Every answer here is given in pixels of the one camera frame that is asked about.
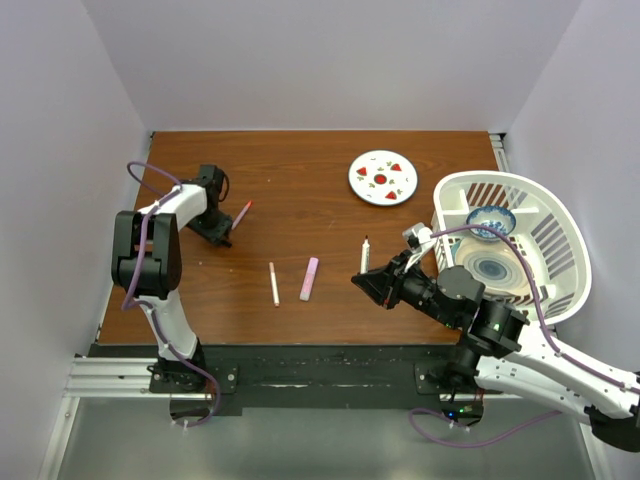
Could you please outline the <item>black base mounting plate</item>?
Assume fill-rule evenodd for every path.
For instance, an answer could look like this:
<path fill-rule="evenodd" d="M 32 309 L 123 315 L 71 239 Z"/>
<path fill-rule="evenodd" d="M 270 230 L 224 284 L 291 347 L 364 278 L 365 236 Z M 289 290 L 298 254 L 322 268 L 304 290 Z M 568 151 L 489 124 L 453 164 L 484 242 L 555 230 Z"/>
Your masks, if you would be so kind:
<path fill-rule="evenodd" d="M 200 359 L 219 383 L 220 416 L 248 408 L 438 408 L 452 345 L 221 345 Z"/>

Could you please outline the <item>white pen black tip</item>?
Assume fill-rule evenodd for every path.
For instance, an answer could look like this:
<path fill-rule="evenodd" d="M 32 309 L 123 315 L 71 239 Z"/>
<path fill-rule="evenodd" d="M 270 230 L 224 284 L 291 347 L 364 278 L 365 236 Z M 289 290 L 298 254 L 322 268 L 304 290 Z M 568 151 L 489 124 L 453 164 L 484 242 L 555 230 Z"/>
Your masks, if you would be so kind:
<path fill-rule="evenodd" d="M 361 246 L 361 258 L 360 258 L 360 269 L 359 273 L 364 274 L 369 270 L 369 262 L 370 262 L 370 242 L 368 236 L 365 236 L 364 241 Z"/>

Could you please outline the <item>pink pen red tip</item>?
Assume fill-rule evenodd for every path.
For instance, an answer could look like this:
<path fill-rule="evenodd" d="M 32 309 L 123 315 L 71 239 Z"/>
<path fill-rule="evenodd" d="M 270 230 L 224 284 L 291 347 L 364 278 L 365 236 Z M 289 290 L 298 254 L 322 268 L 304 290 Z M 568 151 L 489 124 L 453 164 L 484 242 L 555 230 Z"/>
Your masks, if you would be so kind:
<path fill-rule="evenodd" d="M 247 204 L 241 209 L 241 211 L 238 213 L 238 215 L 234 218 L 232 225 L 231 225 L 231 230 L 235 230 L 238 225 L 241 223 L 241 221 L 243 220 L 243 218 L 246 216 L 246 214 L 249 212 L 249 210 L 251 209 L 253 205 L 253 201 L 250 200 L 247 202 Z"/>

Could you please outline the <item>white pen peach tip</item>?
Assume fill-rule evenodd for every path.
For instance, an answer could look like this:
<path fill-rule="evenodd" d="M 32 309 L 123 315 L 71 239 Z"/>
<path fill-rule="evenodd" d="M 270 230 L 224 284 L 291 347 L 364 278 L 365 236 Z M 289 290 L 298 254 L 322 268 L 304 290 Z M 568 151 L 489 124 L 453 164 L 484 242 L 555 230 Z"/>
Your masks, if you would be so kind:
<path fill-rule="evenodd" d="M 269 267 L 269 276 L 270 276 L 272 300 L 273 300 L 274 306 L 277 308 L 277 307 L 280 306 L 280 296 L 279 296 L 279 290 L 278 290 L 278 283 L 277 283 L 275 265 L 274 265 L 273 262 L 269 262 L 268 267 Z"/>

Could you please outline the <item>beige plate in rack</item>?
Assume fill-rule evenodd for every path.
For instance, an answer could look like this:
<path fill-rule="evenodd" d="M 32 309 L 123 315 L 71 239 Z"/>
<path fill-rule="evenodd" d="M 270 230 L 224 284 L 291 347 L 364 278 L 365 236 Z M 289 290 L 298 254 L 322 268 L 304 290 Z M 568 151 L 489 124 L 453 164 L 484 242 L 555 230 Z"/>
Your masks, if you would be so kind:
<path fill-rule="evenodd" d="M 530 293 L 521 262 L 500 241 L 490 243 L 464 238 L 458 243 L 454 261 L 485 285 L 487 296 L 522 297 Z"/>

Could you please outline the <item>blue white bowl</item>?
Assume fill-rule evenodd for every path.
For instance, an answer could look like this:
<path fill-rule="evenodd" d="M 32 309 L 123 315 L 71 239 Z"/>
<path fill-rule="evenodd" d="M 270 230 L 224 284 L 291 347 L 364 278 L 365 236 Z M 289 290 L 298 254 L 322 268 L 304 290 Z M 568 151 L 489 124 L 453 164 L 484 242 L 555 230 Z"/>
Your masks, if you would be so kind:
<path fill-rule="evenodd" d="M 509 209 L 498 205 L 487 205 L 471 211 L 466 217 L 465 224 L 490 228 L 490 231 L 482 228 L 473 228 L 470 232 L 478 240 L 493 242 L 499 240 L 493 230 L 508 236 L 515 229 L 517 220 Z"/>

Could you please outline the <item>white strawberry pattern plate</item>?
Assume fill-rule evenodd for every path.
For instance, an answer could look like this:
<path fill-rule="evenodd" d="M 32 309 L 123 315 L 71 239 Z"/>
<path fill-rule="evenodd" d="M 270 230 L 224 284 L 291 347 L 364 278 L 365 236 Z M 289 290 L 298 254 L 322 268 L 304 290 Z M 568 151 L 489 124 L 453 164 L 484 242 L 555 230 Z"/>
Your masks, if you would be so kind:
<path fill-rule="evenodd" d="M 359 155 L 348 170 L 348 182 L 361 200 L 376 206 L 396 206 L 411 198 L 419 176 L 403 155 L 389 150 L 372 150 Z"/>

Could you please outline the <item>pink highlighter pen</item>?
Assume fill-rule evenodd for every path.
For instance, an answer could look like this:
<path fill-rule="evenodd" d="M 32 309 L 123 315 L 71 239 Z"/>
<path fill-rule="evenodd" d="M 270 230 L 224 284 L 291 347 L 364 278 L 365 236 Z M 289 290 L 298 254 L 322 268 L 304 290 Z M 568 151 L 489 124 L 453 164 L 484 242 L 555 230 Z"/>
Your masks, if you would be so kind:
<path fill-rule="evenodd" d="M 303 279 L 303 284 L 299 294 L 299 299 L 301 301 L 310 300 L 318 266 L 319 266 L 319 259 L 317 257 L 311 257 L 307 265 L 307 269 Z"/>

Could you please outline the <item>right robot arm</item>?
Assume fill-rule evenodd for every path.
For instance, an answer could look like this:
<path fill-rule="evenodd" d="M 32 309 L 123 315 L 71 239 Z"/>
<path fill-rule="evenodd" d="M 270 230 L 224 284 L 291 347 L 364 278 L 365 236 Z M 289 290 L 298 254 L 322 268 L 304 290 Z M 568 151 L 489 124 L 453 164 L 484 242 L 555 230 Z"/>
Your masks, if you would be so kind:
<path fill-rule="evenodd" d="M 434 379 L 451 392 L 494 390 L 574 415 L 602 442 L 639 450 L 639 376 L 608 367 L 554 338 L 510 305 L 489 300 L 462 266 L 436 277 L 408 264 L 403 252 L 351 281 L 375 304 L 404 302 L 460 333 Z"/>

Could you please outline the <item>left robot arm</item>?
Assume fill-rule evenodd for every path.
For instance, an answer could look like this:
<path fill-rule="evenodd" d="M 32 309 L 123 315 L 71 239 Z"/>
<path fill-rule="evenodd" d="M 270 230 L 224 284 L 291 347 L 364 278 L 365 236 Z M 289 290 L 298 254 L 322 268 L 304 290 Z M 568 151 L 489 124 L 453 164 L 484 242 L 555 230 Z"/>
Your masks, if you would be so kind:
<path fill-rule="evenodd" d="M 180 231 L 188 228 L 214 246 L 231 245 L 233 219 L 220 210 L 229 179 L 210 164 L 200 166 L 191 180 L 152 169 L 171 180 L 173 187 L 147 207 L 116 215 L 112 280 L 125 291 L 122 308 L 140 308 L 150 324 L 158 346 L 151 373 L 185 392 L 215 394 L 219 388 L 207 372 L 201 342 L 186 319 L 178 291 Z"/>

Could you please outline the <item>aluminium frame rail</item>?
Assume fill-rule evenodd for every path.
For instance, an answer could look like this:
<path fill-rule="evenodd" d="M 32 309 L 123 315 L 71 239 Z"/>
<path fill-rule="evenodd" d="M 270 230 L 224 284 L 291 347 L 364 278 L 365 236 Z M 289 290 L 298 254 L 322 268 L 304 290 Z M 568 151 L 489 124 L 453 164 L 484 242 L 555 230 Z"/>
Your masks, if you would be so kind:
<path fill-rule="evenodd" d="M 510 167 L 509 160 L 507 158 L 506 150 L 504 146 L 505 138 L 506 138 L 506 134 L 504 132 L 489 133 L 489 140 L 494 152 L 498 170 L 501 172 L 510 173 L 511 167 Z"/>

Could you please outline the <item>white plastic dish rack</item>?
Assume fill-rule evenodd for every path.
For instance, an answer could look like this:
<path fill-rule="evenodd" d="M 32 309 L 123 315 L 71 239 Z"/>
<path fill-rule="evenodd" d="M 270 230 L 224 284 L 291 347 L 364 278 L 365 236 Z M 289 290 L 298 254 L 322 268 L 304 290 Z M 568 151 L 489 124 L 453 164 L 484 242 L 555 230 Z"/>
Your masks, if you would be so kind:
<path fill-rule="evenodd" d="M 509 210 L 516 219 L 509 239 L 530 266 L 546 323 L 559 324 L 583 307 L 592 286 L 588 250 L 573 217 L 547 188 L 520 175 L 476 170 L 444 177 L 433 200 L 436 232 L 464 225 L 480 207 Z"/>

